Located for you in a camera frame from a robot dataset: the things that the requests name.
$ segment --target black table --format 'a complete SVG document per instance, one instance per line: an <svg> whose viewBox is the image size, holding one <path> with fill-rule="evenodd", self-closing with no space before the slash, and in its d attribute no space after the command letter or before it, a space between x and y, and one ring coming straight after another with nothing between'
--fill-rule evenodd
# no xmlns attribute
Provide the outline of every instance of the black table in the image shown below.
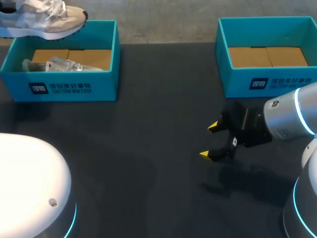
<svg viewBox="0 0 317 238"><path fill-rule="evenodd" d="M239 148L233 165L204 160L199 152L227 136L207 130L225 103L213 48L123 45L117 102L15 104L0 86L0 131L65 157L80 238L284 237L310 139Z"/></svg>

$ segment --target blue led ring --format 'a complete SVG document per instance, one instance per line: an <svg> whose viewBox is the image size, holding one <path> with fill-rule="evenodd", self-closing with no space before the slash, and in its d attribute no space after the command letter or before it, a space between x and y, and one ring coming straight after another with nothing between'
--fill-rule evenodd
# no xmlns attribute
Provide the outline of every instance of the blue led ring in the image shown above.
<svg viewBox="0 0 317 238"><path fill-rule="evenodd" d="M76 219L76 213L77 213L77 204L75 204L75 214L74 214L74 218L73 218L73 222L71 223L69 229L68 229L68 232L66 233L66 235L64 236L64 238L67 238L71 229L73 228L74 226L74 223L75 223L75 219Z"/></svg>
<svg viewBox="0 0 317 238"><path fill-rule="evenodd" d="M301 123L303 124L303 126L305 127L305 129L312 135L315 135L315 133L313 133L312 130L310 130L310 128L307 126L304 118L303 118L303 115L301 113L301 109L299 108L299 102L298 102L298 91L300 90L300 88L296 89L295 91L295 107L296 107L296 111L297 111L297 114L298 114L298 117L299 119L301 120Z"/></svg>
<svg viewBox="0 0 317 238"><path fill-rule="evenodd" d="M301 215L298 212L297 206L296 206L296 201L295 201L295 189L296 189L296 184L297 184L298 179L296 180L295 186L294 186L294 190L293 190L293 201L294 201L294 207L297 213L297 216L299 218L299 220L302 222L303 226L306 228L306 230L314 237L317 238L317 236L315 236L315 234L308 228L308 226L305 224L305 222L303 221Z"/></svg>

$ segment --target teal box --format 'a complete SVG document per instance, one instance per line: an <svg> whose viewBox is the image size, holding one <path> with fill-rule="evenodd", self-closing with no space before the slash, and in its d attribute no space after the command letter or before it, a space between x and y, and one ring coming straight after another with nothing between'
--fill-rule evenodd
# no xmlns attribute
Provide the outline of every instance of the teal box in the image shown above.
<svg viewBox="0 0 317 238"><path fill-rule="evenodd" d="M109 71L21 72L36 49L111 50ZM0 70L17 102L115 101L120 64L116 21L87 21L76 34L59 41L37 37L15 39Z"/></svg>
<svg viewBox="0 0 317 238"><path fill-rule="evenodd" d="M233 68L228 47L300 47L309 66ZM220 18L215 54L227 98L280 96L317 81L317 26L309 16Z"/></svg>

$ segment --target box label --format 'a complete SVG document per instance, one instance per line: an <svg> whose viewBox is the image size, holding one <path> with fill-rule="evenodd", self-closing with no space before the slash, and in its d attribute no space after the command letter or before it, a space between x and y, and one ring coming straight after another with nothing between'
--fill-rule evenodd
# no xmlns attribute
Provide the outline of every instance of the box label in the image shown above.
<svg viewBox="0 0 317 238"><path fill-rule="evenodd" d="M291 88L297 89L304 87L312 82L311 78L274 78L269 88Z"/></svg>
<svg viewBox="0 0 317 238"><path fill-rule="evenodd" d="M29 87L33 94L48 94L45 83L29 83Z"/></svg>
<svg viewBox="0 0 317 238"><path fill-rule="evenodd" d="M92 93L90 83L50 83L53 93Z"/></svg>
<svg viewBox="0 0 317 238"><path fill-rule="evenodd" d="M268 78L253 78L249 89L265 89L267 81Z"/></svg>

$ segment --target gray floor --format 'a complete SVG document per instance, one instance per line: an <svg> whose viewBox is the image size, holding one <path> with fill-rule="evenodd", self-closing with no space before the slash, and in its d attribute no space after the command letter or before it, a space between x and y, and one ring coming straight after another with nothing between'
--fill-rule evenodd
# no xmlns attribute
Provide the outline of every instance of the gray floor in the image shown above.
<svg viewBox="0 0 317 238"><path fill-rule="evenodd" d="M214 41L219 17L310 15L316 0L66 0L89 19L116 19L122 43Z"/></svg>

